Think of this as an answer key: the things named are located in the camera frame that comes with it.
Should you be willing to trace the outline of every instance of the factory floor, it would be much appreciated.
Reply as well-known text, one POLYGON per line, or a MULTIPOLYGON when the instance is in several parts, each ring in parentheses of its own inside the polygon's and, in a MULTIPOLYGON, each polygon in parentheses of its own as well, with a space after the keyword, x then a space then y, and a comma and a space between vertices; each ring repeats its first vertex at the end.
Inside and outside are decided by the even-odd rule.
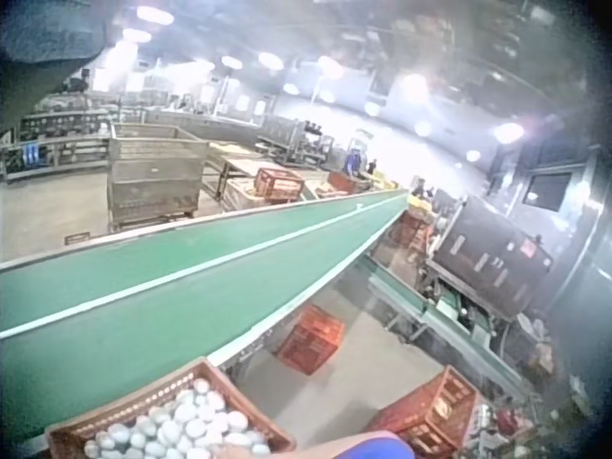
POLYGON ((420 348, 401 344, 366 311, 369 293, 349 271, 313 302, 346 325, 338 352, 312 376, 257 353, 238 385, 300 448, 363 431, 385 406, 443 370, 420 348))
MULTIPOLYGON (((64 247, 64 238, 108 234, 105 171, 55 175, 0 186, 0 261, 64 247)), ((201 217, 221 208, 200 192, 201 217)))

